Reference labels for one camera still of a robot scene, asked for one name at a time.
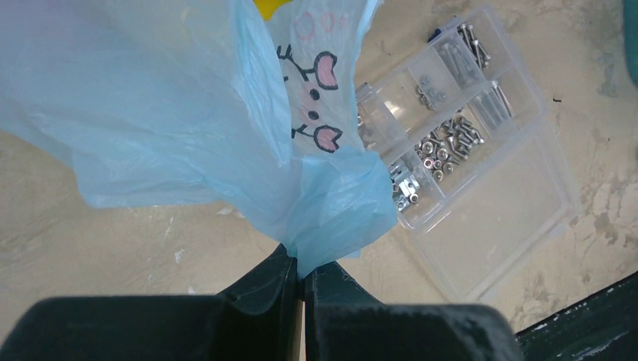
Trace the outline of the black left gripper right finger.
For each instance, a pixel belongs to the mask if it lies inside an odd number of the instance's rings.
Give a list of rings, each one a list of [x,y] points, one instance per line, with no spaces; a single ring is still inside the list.
[[[386,305],[338,263],[304,280],[308,360],[522,360],[515,333],[480,304]]]

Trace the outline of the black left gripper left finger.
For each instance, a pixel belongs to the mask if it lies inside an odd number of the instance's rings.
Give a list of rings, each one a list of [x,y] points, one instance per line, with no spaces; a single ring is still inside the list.
[[[285,360],[297,355],[297,261],[277,247],[217,294],[64,296],[35,303],[3,360]]]

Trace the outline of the light blue plastic bag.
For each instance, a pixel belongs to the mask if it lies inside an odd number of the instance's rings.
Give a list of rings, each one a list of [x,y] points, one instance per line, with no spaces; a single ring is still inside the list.
[[[1,128],[94,208],[230,203],[300,276],[397,222],[357,131],[377,1],[3,1]]]

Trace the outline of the yellow fake banana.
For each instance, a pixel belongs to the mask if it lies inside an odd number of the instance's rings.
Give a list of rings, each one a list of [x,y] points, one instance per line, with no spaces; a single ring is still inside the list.
[[[289,2],[291,0],[254,0],[257,10],[265,21],[269,21],[277,9]]]

